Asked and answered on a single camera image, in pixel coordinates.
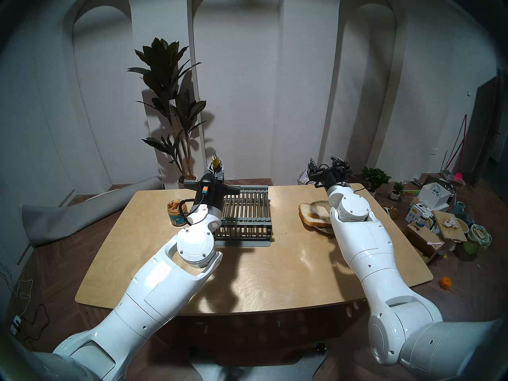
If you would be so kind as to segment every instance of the bread slice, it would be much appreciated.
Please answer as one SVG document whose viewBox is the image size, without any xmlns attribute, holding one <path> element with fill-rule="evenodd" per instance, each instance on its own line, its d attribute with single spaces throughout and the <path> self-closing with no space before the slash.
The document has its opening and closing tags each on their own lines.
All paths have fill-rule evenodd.
<svg viewBox="0 0 508 381">
<path fill-rule="evenodd" d="M 330 214 L 325 206 L 300 203 L 298 214 L 300 214 L 303 223 L 311 227 L 329 228 L 332 226 Z"/>
</svg>

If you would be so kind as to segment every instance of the dish rack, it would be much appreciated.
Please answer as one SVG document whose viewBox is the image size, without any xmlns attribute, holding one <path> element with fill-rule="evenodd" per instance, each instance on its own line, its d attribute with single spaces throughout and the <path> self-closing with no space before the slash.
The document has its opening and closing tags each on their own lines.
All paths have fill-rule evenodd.
<svg viewBox="0 0 508 381">
<path fill-rule="evenodd" d="M 227 195 L 222 225 L 213 235 L 216 246 L 268 247 L 272 219 L 267 185 L 240 185 L 239 195 Z"/>
</svg>

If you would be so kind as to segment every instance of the metal base plate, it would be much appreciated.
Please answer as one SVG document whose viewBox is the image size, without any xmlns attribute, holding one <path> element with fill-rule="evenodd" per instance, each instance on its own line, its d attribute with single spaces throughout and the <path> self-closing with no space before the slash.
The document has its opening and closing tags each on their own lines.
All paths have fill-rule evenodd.
<svg viewBox="0 0 508 381">
<path fill-rule="evenodd" d="M 297 363 L 281 366 L 222 367 L 198 358 L 190 358 L 190 363 L 203 381 L 311 381 L 327 354 L 327 348 L 322 354 L 308 348 Z"/>
</svg>

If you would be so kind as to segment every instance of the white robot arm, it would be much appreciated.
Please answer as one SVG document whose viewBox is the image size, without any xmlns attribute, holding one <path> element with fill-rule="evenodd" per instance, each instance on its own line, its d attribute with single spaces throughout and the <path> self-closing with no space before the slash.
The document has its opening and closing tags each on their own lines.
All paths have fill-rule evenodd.
<svg viewBox="0 0 508 381">
<path fill-rule="evenodd" d="M 199 182 L 186 181 L 186 187 L 197 191 L 188 216 L 190 226 L 182 228 L 141 267 L 118 305 L 99 325 L 64 340 L 54 354 L 72 358 L 96 379 L 124 379 L 132 357 L 187 305 L 222 259 L 212 233 L 221 224 L 224 195 L 239 193 L 222 182 L 220 160 L 210 164 Z M 176 251 L 203 271 L 194 276 L 178 267 L 171 259 Z"/>
<path fill-rule="evenodd" d="M 400 363 L 425 379 L 459 374 L 496 322 L 443 322 L 438 308 L 402 280 L 385 227 L 345 182 L 347 162 L 334 156 L 332 162 L 319 169 L 310 160 L 308 176 L 327 190 L 337 243 L 362 283 L 372 354 L 383 365 Z"/>
</svg>

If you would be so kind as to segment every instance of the cutting board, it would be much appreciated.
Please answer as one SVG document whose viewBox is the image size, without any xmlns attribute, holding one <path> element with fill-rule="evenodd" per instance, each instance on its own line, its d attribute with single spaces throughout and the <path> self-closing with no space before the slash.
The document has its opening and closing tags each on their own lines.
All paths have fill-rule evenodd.
<svg viewBox="0 0 508 381">
<path fill-rule="evenodd" d="M 442 211 L 433 210 L 432 212 L 436 217 L 437 226 L 443 235 L 443 239 L 450 239 L 455 242 L 467 241 L 464 232 L 460 228 L 459 221 L 451 213 L 443 213 Z M 454 218 L 457 224 L 457 228 L 447 228 L 443 225 L 443 222 L 449 218 Z"/>
</svg>

